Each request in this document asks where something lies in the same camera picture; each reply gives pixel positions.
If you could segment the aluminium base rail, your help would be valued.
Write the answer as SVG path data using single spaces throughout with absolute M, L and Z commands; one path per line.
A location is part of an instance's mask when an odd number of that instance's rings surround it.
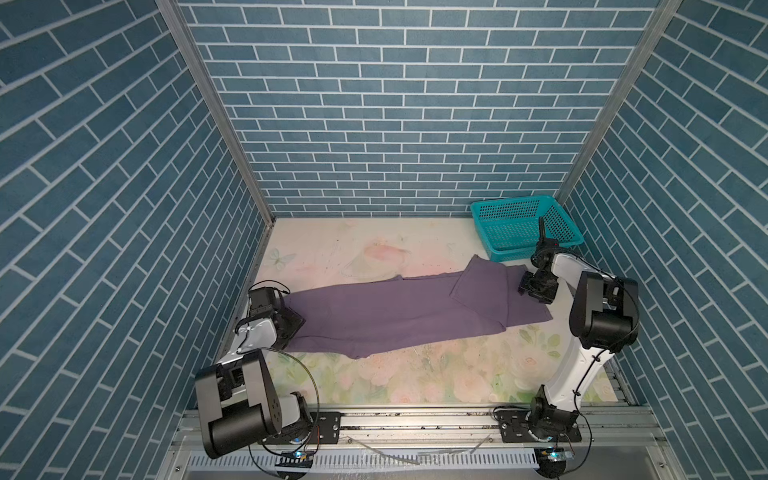
M 491 406 L 458 407 L 349 407 L 330 406 L 337 411 L 339 439 L 323 447 L 375 448 L 483 448 L 511 446 L 544 447 L 542 442 L 506 443 Z M 622 403 L 590 403 L 581 408 L 577 421 L 579 441 L 559 440 L 564 446 L 650 447 L 662 446 L 666 438 L 648 407 Z

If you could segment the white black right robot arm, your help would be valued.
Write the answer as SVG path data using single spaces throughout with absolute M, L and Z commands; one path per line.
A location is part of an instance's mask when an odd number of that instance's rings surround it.
M 598 365 L 636 341 L 639 286 L 561 247 L 537 250 L 531 263 L 536 271 L 523 276 L 521 294 L 550 304 L 560 284 L 567 284 L 572 293 L 568 325 L 573 340 L 554 376 L 537 391 L 527 417 L 533 437 L 552 441 L 571 435 L 582 395 L 596 378 Z

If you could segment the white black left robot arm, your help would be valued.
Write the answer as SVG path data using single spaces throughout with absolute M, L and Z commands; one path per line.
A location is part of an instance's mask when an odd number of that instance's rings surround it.
M 278 395 L 265 354 L 275 352 L 284 323 L 258 307 L 235 327 L 230 350 L 197 372 L 195 393 L 202 444 L 212 459 L 256 443 L 308 441 L 318 430 L 304 397 Z

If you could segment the purple trousers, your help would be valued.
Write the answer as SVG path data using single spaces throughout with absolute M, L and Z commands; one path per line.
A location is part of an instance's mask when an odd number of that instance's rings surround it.
M 518 291 L 526 271 L 475 256 L 459 272 L 293 293 L 286 305 L 305 323 L 288 348 L 360 359 L 547 322 L 548 307 Z

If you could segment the teal plastic basket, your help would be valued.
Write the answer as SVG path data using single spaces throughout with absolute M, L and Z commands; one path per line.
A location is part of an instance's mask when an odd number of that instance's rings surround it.
M 584 237 L 563 207 L 551 196 L 484 200 L 470 206 L 476 232 L 491 261 L 529 259 L 540 240 L 540 223 L 547 238 L 564 248 Z

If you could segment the aluminium corner post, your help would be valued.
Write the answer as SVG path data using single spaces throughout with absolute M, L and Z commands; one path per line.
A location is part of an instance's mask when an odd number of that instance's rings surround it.
M 157 0 L 156 4 L 189 69 L 195 85 L 198 87 L 198 90 L 210 111 L 219 133 L 255 202 L 257 210 L 265 222 L 266 228 L 271 229 L 275 221 L 274 216 L 258 185 L 253 169 L 248 161 L 241 142 L 237 137 L 233 124 L 194 41 L 190 27 L 183 16 L 178 2 L 171 0 Z
M 598 146 L 604 139 L 609 127 L 681 4 L 681 0 L 661 0 L 658 2 L 637 45 L 632 50 L 624 69 L 612 88 L 605 105 L 597 115 L 592 129 L 586 135 L 584 143 L 575 156 L 569 172 L 565 175 L 560 188 L 554 196 L 555 200 L 561 205 L 566 203 L 574 191 L 579 179 L 585 172 L 590 160 L 597 151 Z

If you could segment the aluminium corner post right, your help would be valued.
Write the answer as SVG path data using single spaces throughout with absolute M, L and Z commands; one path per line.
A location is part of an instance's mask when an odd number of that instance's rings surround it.
M 681 0 L 661 0 L 658 2 L 637 45 L 632 50 L 624 69 L 612 88 L 605 105 L 597 115 L 592 129 L 586 135 L 584 143 L 575 156 L 569 172 L 565 175 L 560 188 L 554 196 L 555 200 L 561 205 L 566 203 L 574 191 L 579 179 L 585 172 L 590 160 L 597 151 L 598 146 L 604 139 L 609 127 L 681 4 Z

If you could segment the aluminium corner post left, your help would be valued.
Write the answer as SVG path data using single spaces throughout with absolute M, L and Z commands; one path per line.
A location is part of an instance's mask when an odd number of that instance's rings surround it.
M 219 133 L 255 202 L 257 210 L 265 222 L 266 228 L 271 229 L 275 221 L 274 216 L 258 185 L 253 169 L 248 161 L 241 142 L 237 137 L 233 124 L 194 41 L 190 27 L 183 16 L 178 2 L 171 0 L 157 0 L 156 4 L 189 69 L 195 85 L 198 87 L 198 90 L 210 111 Z

